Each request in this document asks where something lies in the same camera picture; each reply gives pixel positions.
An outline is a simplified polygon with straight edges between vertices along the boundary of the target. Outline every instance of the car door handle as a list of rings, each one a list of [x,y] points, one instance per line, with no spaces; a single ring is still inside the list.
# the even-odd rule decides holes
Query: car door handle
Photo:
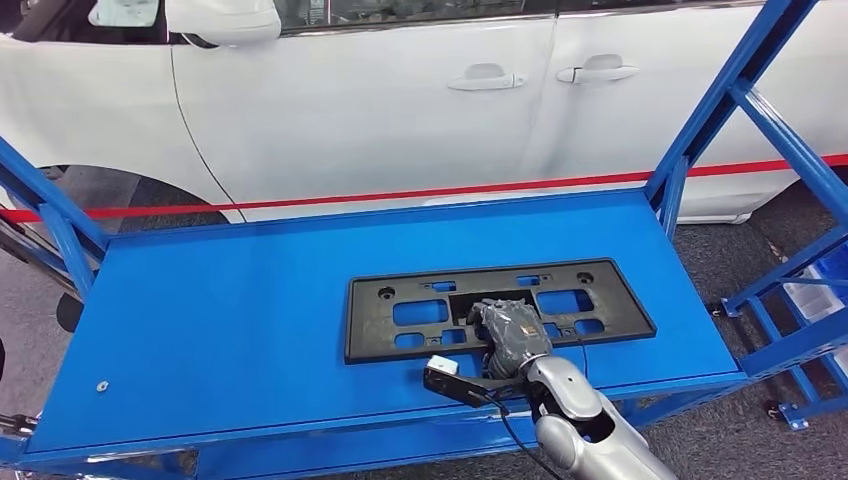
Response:
[[[526,82],[526,76],[514,74],[493,78],[457,78],[448,82],[448,88],[467,92],[475,90],[503,90],[505,88],[518,88]]]
[[[565,83],[597,83],[621,80],[636,75],[638,72],[639,69],[632,65],[603,69],[572,67],[558,71],[556,77],[557,80]]]
[[[507,73],[496,63],[478,63],[465,69],[462,78],[448,82],[448,88],[466,92],[518,88],[527,83],[527,75]]]

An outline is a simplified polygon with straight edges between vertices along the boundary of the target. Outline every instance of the mounting hole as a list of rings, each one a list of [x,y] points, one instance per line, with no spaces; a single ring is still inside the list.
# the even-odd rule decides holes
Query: mounting hole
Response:
[[[593,277],[589,272],[580,272],[577,274],[577,281],[583,285],[589,285],[595,281],[595,277]]]
[[[391,300],[395,296],[395,289],[392,287],[383,287],[377,292],[377,296],[383,300]]]

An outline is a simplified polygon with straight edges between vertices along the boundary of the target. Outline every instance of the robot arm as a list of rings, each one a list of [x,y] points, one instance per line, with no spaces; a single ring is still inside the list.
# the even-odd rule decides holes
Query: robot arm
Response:
[[[577,480],[677,478],[568,360],[540,357],[529,365],[527,379],[531,388],[543,386],[536,398],[528,397],[539,447]]]
[[[425,387],[474,407],[524,393],[539,447],[577,480],[676,480],[606,396],[573,363],[552,355],[533,306],[486,300],[472,319],[492,339],[487,378],[459,376],[456,362],[436,356],[424,371]]]

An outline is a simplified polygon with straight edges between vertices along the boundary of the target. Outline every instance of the red rope barrier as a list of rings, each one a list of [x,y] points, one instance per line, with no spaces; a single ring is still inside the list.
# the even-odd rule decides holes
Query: red rope barrier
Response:
[[[828,165],[848,165],[848,154],[822,157]],[[729,165],[706,165],[693,167],[688,177],[707,177],[713,175],[735,175],[740,173],[759,173],[788,170],[785,160],[766,160],[751,163]],[[324,205],[348,202],[372,202],[379,200],[397,200],[448,195],[468,195],[475,193],[504,193],[523,190],[565,188],[584,185],[605,185],[610,183],[644,182],[652,172],[614,173],[610,175],[592,175],[587,177],[558,178],[553,180],[534,180],[528,182],[500,183],[494,185],[472,185],[467,187],[431,188],[424,190],[406,190],[386,193],[364,193],[356,195],[334,195],[330,197],[298,198],[268,202],[225,203],[217,205],[165,205],[159,207],[92,208],[85,212],[94,219],[117,217],[143,217],[149,215],[178,215],[184,213],[222,212],[227,210],[248,210],[253,208],[294,207],[302,205]],[[39,222],[41,219],[29,210],[4,210],[0,215],[12,223]]]

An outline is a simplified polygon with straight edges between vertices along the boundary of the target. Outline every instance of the blue metal cart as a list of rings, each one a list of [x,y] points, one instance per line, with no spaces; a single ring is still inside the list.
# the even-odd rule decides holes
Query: blue metal cart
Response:
[[[0,141],[0,183],[42,218],[61,257],[23,240],[21,248],[72,278],[85,302],[37,428],[0,437],[0,465],[118,478],[297,478],[515,449],[497,409],[425,390],[425,359],[345,364],[354,277],[614,259],[656,336],[556,353],[625,400],[637,426],[796,372],[848,343],[843,310],[734,358],[670,241],[687,171],[737,106],[842,226],[729,299],[728,311],[748,306],[773,331],[759,298],[799,281],[848,235],[848,188],[753,87],[814,4],[768,1],[642,188],[106,235]],[[472,354],[454,359],[464,372],[479,366]],[[510,407],[521,412],[521,403]],[[534,445],[528,416],[513,423]],[[198,452],[191,472],[177,462],[185,450]],[[126,461],[146,455],[159,465]]]

